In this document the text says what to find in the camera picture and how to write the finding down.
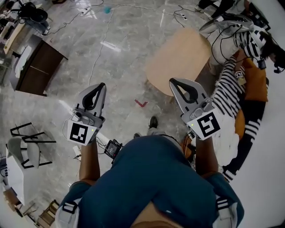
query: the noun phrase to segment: white wall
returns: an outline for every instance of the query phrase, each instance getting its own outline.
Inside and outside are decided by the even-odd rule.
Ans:
[[[21,218],[13,212],[4,201],[3,193],[0,193],[0,227],[1,228],[34,228],[25,218]]]
[[[285,10],[277,0],[252,1],[285,49]],[[285,72],[275,74],[273,63],[266,64],[269,102],[250,153],[231,183],[245,209],[240,228],[268,228],[285,220]]]

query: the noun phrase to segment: white sneaker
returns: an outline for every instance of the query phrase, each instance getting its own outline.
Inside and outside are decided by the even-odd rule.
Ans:
[[[50,26],[47,27],[47,29],[44,31],[43,35],[47,35],[50,31]]]
[[[204,10],[202,8],[200,8],[198,5],[195,7],[195,10],[198,12],[204,12]]]

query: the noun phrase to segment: foot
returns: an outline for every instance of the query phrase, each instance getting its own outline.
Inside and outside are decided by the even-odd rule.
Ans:
[[[200,8],[199,6],[196,6],[195,10],[198,11],[198,12],[204,12],[204,10],[202,8]]]
[[[148,123],[148,126],[149,126],[149,128],[157,128],[157,126],[158,126],[158,124],[159,124],[159,122],[157,121],[157,118],[155,117],[155,116],[152,116],[151,118],[150,118],[150,121],[149,121],[149,123]]]
[[[138,138],[138,137],[141,137],[140,133],[135,133],[134,138]]]

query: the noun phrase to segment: shoulder strap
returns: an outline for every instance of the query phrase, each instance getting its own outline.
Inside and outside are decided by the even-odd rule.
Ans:
[[[79,218],[78,204],[82,198],[66,202],[56,212],[55,224],[57,228],[76,228]]]
[[[237,203],[233,203],[231,206],[228,204],[228,200],[216,195],[216,207],[219,213],[218,218],[213,223],[213,228],[236,228],[237,226]]]

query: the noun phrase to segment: gray tile floor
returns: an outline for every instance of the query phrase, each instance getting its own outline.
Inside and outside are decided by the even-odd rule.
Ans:
[[[70,22],[78,13],[85,12],[84,8],[100,2],[67,0],[64,4],[52,6],[48,10],[53,20],[50,22],[51,32]],[[185,136],[186,127],[180,119],[178,106],[175,102],[169,103],[168,96],[145,83],[144,67],[146,59],[181,27],[172,15],[179,10],[178,5],[193,9],[197,3],[198,0],[108,0],[101,6],[89,7],[91,10],[86,15],[78,15],[56,34],[44,37],[69,58],[62,61],[46,91],[46,98],[15,92],[8,81],[4,83],[0,93],[1,151],[11,137],[9,129],[15,124],[32,122],[37,131],[45,131],[57,141],[43,148],[44,156],[53,164],[45,168],[42,187],[35,200],[39,211],[53,199],[60,202],[76,179],[80,163],[73,159],[74,144],[65,140],[61,128],[70,116],[75,97],[88,86],[89,80],[91,85],[104,82],[107,86],[103,110],[106,121],[100,132],[108,139],[115,138],[125,144],[135,132],[146,134],[152,115],[157,115],[159,128],[167,134],[177,139]],[[107,6],[111,7],[108,14],[104,12]],[[163,10],[169,14],[163,16]],[[178,20],[185,26],[199,29],[206,21],[201,13],[185,10],[183,13],[188,20]],[[108,45],[103,46],[91,75],[107,30],[105,44]],[[206,79],[201,78],[201,81],[214,82],[207,70],[204,69],[202,74]],[[135,99],[148,103],[141,108]],[[99,160],[104,173],[110,168],[111,160],[106,155],[99,155]]]

